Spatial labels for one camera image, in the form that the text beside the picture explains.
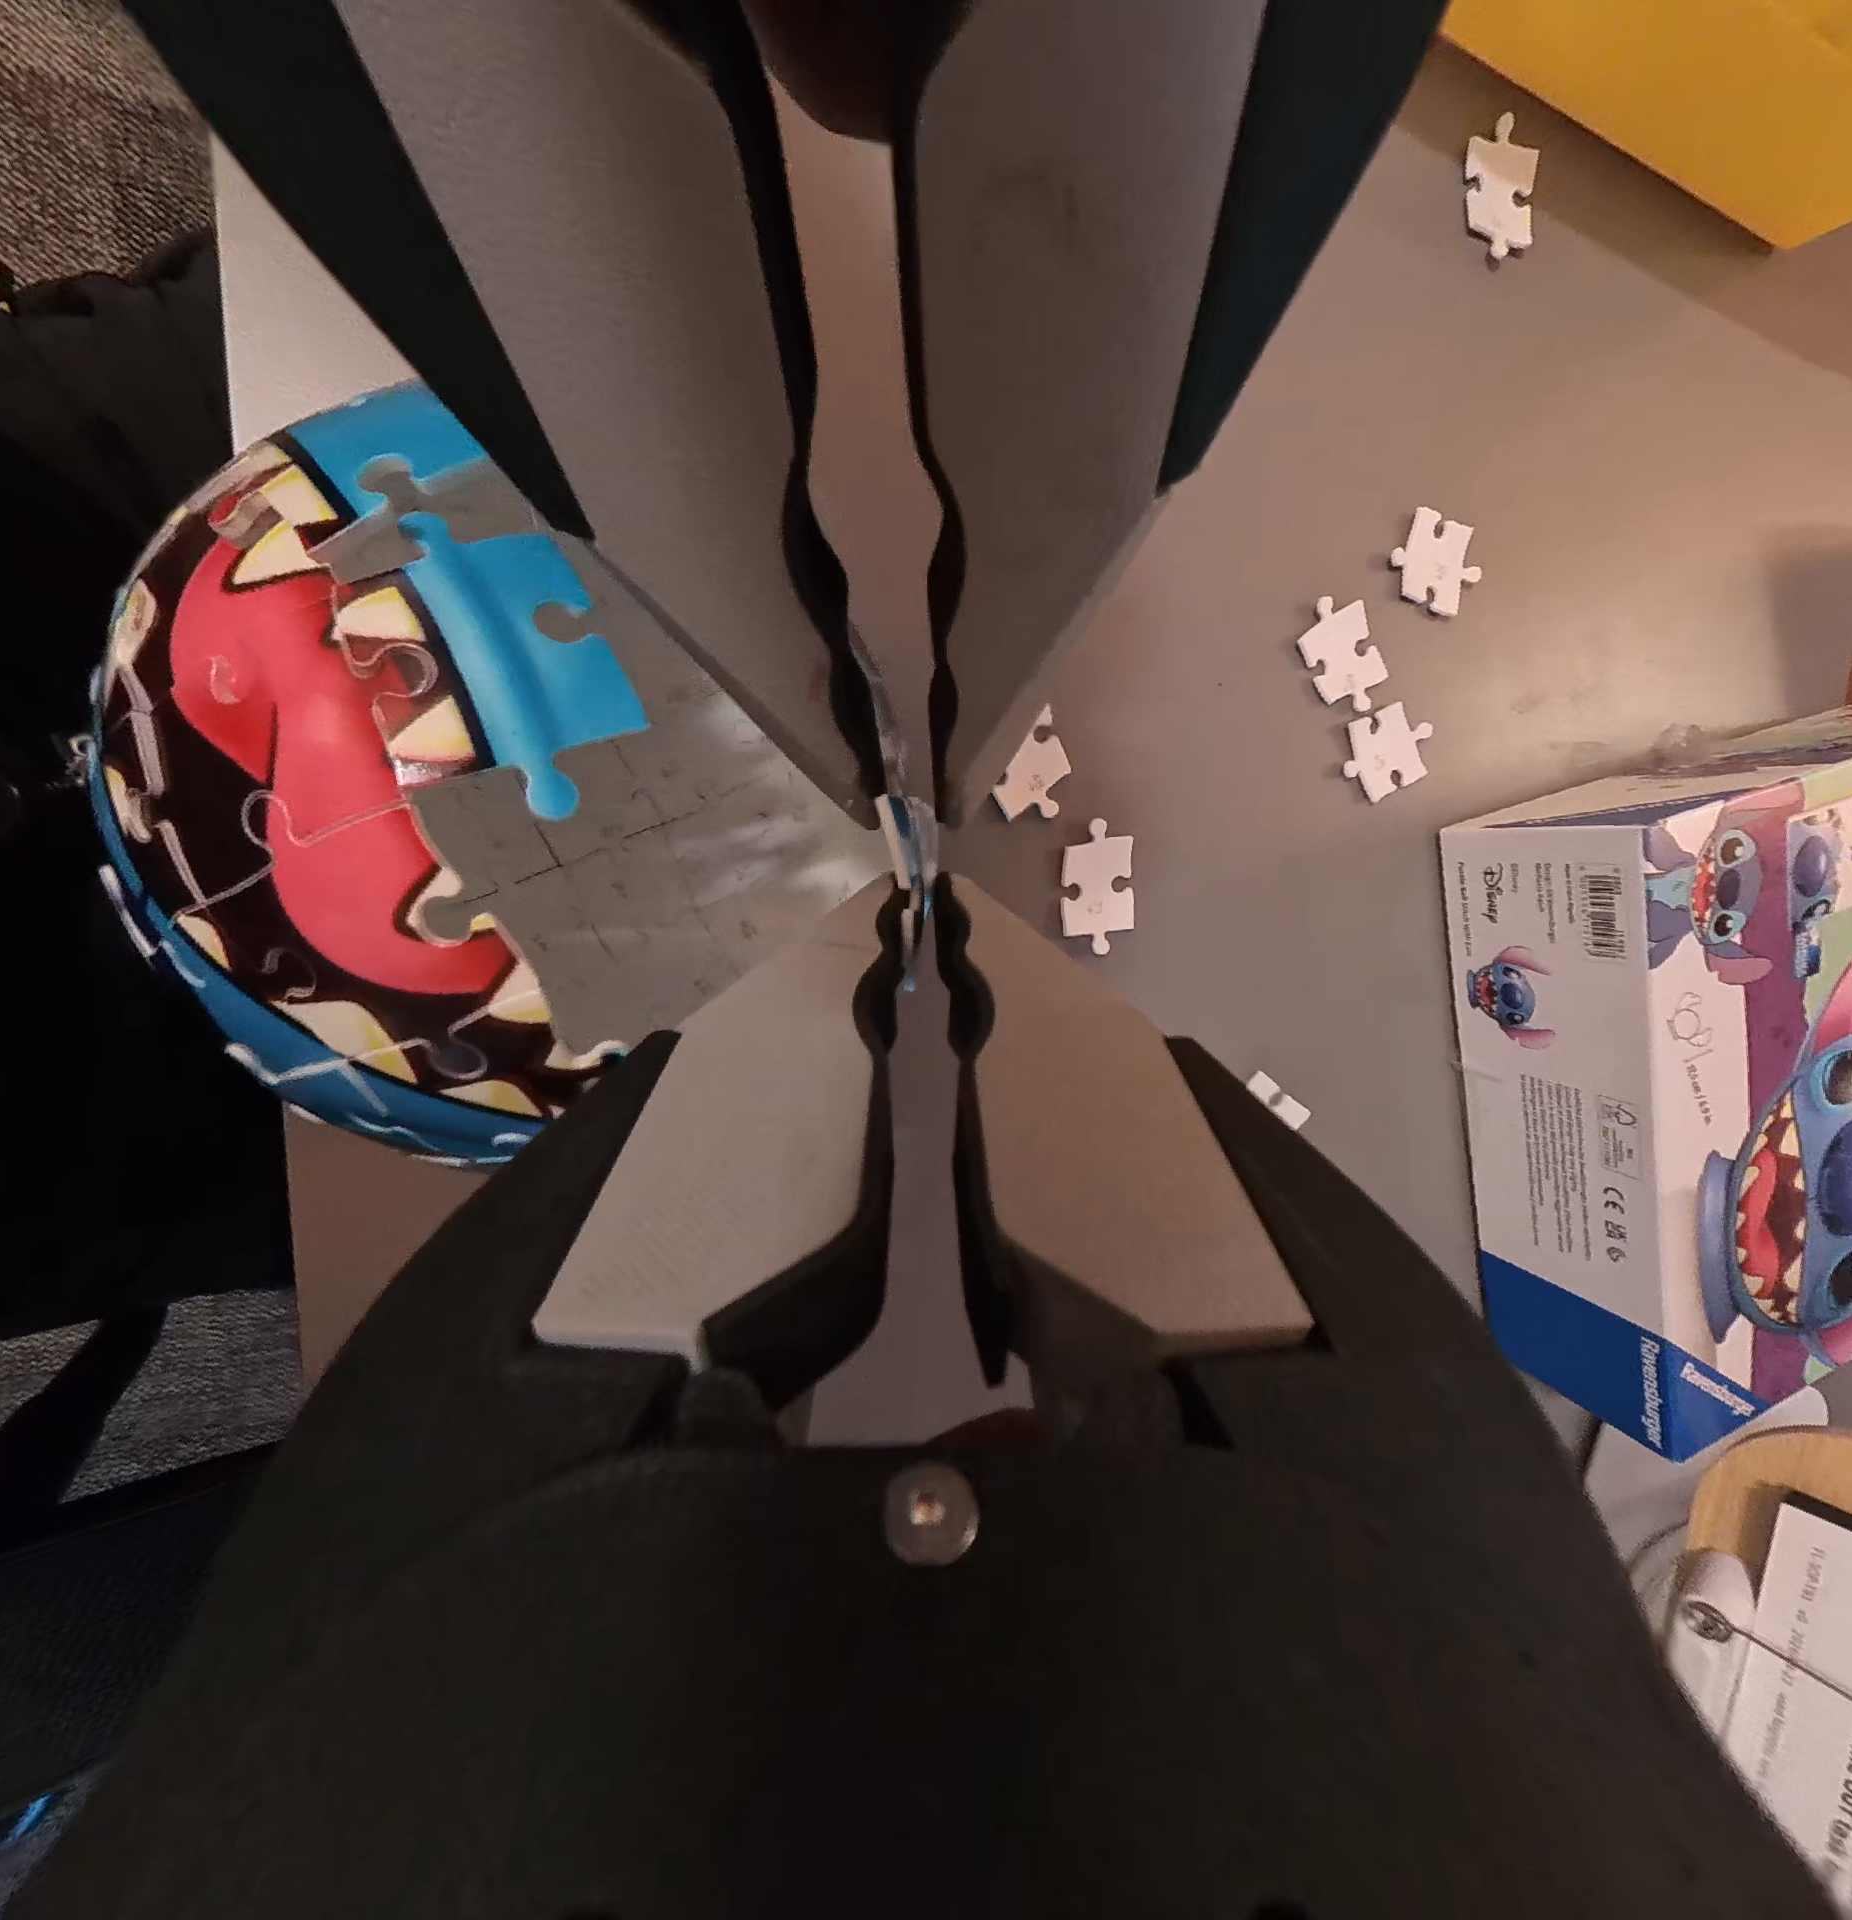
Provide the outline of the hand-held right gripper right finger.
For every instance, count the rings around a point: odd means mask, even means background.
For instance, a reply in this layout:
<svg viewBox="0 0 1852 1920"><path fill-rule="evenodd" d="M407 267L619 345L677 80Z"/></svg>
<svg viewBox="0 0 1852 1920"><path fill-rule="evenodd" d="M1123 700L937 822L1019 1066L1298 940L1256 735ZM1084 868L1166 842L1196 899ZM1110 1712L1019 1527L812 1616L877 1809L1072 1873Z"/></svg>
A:
<svg viewBox="0 0 1852 1920"><path fill-rule="evenodd" d="M961 1063L955 1218L986 1382L1298 1347L1311 1311L1166 1036L961 876L934 881Z"/></svg>

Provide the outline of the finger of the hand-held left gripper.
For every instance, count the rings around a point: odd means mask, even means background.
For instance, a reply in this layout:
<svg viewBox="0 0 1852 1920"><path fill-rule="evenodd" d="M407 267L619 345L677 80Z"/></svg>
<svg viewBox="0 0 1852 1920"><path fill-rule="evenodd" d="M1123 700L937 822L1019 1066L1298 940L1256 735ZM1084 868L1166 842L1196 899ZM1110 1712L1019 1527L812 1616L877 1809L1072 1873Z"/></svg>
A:
<svg viewBox="0 0 1852 1920"><path fill-rule="evenodd" d="M896 145L945 822L1155 514L1267 3L961 3Z"/></svg>
<svg viewBox="0 0 1852 1920"><path fill-rule="evenodd" d="M743 3L338 3L602 564L855 822L884 788L809 500L817 354Z"/></svg>

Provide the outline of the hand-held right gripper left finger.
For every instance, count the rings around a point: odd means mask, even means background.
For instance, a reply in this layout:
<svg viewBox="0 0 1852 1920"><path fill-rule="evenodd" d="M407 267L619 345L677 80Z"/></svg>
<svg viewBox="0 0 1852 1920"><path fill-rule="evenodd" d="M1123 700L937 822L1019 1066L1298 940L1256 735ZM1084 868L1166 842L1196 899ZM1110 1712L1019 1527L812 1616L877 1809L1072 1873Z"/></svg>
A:
<svg viewBox="0 0 1852 1920"><path fill-rule="evenodd" d="M672 1033L532 1334L793 1406L884 1307L902 899L866 881Z"/></svg>

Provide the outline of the blue monster puzzle ball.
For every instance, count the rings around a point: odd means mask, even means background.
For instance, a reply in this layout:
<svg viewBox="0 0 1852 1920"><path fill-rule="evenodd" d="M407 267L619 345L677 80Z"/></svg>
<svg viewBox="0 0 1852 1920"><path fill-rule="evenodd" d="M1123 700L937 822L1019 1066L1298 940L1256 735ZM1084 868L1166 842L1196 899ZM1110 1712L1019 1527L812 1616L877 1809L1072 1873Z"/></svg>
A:
<svg viewBox="0 0 1852 1920"><path fill-rule="evenodd" d="M276 1100L503 1167L887 842L419 380L173 507L94 678L103 881Z"/></svg>

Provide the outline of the person's left hand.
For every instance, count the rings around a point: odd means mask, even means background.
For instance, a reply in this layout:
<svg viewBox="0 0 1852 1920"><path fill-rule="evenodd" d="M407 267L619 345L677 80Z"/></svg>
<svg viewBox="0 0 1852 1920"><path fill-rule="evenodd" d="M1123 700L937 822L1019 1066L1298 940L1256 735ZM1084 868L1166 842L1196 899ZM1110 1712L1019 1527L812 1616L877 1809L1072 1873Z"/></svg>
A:
<svg viewBox="0 0 1852 1920"><path fill-rule="evenodd" d="M759 58L825 131L891 145L970 3L743 3Z"/></svg>

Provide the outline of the instruction sheet on board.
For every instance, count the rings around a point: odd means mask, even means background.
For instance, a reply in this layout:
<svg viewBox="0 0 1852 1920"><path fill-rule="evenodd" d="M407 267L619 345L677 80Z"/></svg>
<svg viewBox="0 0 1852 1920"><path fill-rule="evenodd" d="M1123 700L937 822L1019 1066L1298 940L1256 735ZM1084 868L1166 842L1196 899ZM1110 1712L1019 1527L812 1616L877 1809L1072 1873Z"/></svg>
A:
<svg viewBox="0 0 1852 1920"><path fill-rule="evenodd" d="M1736 1442L1705 1470L1685 1522L1660 1649L1720 1749L1778 1505L1797 1494L1852 1515L1852 1432L1792 1428Z"/></svg>

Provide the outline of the person's black top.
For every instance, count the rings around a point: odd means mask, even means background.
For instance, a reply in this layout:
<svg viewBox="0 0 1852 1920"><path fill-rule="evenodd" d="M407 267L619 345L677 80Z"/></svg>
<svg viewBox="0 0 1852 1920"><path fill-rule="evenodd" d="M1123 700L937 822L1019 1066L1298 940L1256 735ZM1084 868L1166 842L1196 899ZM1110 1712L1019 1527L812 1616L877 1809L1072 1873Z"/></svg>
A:
<svg viewBox="0 0 1852 1920"><path fill-rule="evenodd" d="M234 455L215 239L0 275L0 1336L287 1287L282 1115L99 881L70 746L119 585Z"/></svg>

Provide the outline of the yellow plastic bin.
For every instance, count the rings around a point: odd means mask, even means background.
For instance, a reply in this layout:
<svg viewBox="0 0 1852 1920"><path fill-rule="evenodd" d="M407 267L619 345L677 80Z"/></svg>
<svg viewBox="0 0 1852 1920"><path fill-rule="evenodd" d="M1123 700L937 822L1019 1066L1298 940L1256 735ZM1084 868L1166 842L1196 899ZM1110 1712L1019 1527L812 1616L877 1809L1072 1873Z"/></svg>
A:
<svg viewBox="0 0 1852 1920"><path fill-rule="evenodd" d="M1439 33L1771 250L1852 224L1852 3L1451 3Z"/></svg>

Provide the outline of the printed instruction sheet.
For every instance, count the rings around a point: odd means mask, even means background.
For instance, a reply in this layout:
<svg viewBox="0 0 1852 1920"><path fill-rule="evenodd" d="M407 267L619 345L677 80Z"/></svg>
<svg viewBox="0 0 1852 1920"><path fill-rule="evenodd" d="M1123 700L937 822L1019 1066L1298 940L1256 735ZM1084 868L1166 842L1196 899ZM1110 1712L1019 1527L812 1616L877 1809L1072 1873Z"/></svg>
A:
<svg viewBox="0 0 1852 1920"><path fill-rule="evenodd" d="M1778 1505L1723 1753L1852 1916L1852 1515L1819 1498Z"/></svg>

